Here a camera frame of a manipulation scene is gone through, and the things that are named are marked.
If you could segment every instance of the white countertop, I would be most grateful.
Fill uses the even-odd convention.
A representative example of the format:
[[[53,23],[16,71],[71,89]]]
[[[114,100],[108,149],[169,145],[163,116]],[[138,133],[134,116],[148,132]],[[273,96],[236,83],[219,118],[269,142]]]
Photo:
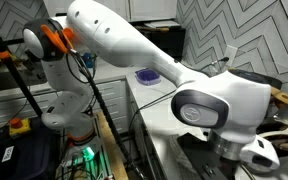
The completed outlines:
[[[161,83],[157,85],[143,86],[139,84],[134,76],[134,72],[139,69],[142,68],[117,68],[107,64],[102,60],[99,60],[95,81],[96,83],[101,83],[105,81],[113,81],[126,78],[138,107],[142,107],[143,105],[175,90],[175,86],[164,77],[161,77]],[[45,90],[52,91],[48,83],[31,86],[32,94],[36,94]],[[0,91],[0,98],[7,98],[11,96],[23,97],[21,91],[18,88]],[[187,126],[175,118],[170,109],[170,101],[171,99],[167,99],[150,108],[142,110],[140,113],[146,124],[148,133],[150,134],[165,175],[170,180],[180,180],[181,173],[179,172],[178,164],[176,163],[169,149],[168,136],[174,134],[183,135],[189,132],[199,137],[200,139],[205,140],[205,137],[203,136],[200,128]],[[256,179],[288,180],[288,160],[285,159],[285,161],[286,162],[281,162],[281,168],[279,171],[273,173],[269,177],[256,176]],[[248,179],[248,177],[244,172],[242,172],[242,170],[239,169],[236,175],[236,179],[244,180]]]

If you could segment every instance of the green light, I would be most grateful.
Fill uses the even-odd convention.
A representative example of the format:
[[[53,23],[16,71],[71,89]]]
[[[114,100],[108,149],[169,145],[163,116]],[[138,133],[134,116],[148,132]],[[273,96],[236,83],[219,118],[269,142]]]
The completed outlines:
[[[87,147],[83,150],[85,161],[90,161],[94,158],[94,152],[90,147]]]

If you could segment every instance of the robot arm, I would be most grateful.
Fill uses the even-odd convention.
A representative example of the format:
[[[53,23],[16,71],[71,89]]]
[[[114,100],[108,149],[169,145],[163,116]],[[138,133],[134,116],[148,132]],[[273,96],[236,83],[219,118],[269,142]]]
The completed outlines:
[[[254,83],[230,72],[208,78],[203,73],[190,70],[157,48],[115,12],[94,1],[76,0],[69,7],[67,17],[56,20],[62,28],[72,28],[77,41],[108,63],[118,67],[148,67],[174,83],[178,88],[171,104],[174,115],[185,124],[213,128],[212,137],[216,138],[211,141],[218,153],[224,152],[224,157],[240,159],[239,154],[248,144],[252,146],[244,148],[244,152],[254,152],[250,147],[258,148],[259,145],[254,144],[257,139],[255,130],[261,124],[268,107],[269,85]],[[42,41],[36,42],[39,38],[36,38],[34,28],[26,30],[24,40],[28,48],[43,59]],[[52,61],[45,61],[43,66],[50,67],[50,63]],[[69,74],[64,66],[60,74],[62,73]],[[51,83],[51,86],[59,88],[56,83]],[[81,97],[83,93],[77,94],[82,106],[86,105]],[[64,119],[66,124],[63,127],[72,123],[67,118]],[[75,122],[74,128],[85,129],[82,126]],[[233,151],[225,149],[226,147],[216,144],[219,139],[220,142],[235,144],[238,148]],[[276,169],[279,162],[275,150],[272,145],[265,146],[265,150],[267,151],[263,152],[267,153],[262,153],[261,156],[273,162],[274,165],[268,168]]]

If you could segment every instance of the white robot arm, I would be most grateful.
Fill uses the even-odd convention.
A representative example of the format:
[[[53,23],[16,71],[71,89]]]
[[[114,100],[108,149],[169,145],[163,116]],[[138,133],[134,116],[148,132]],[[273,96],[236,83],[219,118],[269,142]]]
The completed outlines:
[[[157,48],[115,12],[95,1],[76,0],[70,5],[67,17],[56,20],[61,28],[72,28],[77,41],[108,63],[118,67],[148,67],[174,83],[178,88],[171,104],[174,115],[185,124],[211,128],[210,142],[217,153],[231,160],[251,162],[252,159],[246,158],[246,155],[254,155],[261,150],[257,155],[272,162],[263,166],[278,168],[279,161],[272,145],[265,139],[261,139],[265,141],[265,147],[254,143],[258,141],[255,130],[261,124],[269,104],[269,85],[248,81],[228,71],[209,78],[188,69]],[[37,36],[34,26],[24,30],[28,48],[43,59],[45,54],[42,49],[45,47]],[[88,103],[85,98],[90,99],[90,94],[84,85],[68,77],[70,73],[66,62],[44,61],[43,67],[53,88],[73,92],[76,103],[80,104],[78,108],[85,108]],[[65,77],[58,79],[56,74]],[[71,81],[74,82],[73,86],[65,86]],[[47,126],[59,127],[50,120],[54,119],[54,115],[46,113],[43,118]],[[65,116],[57,118],[63,122],[61,128],[73,127],[71,134],[77,139],[90,131],[84,123],[78,124],[84,121],[71,121]]]

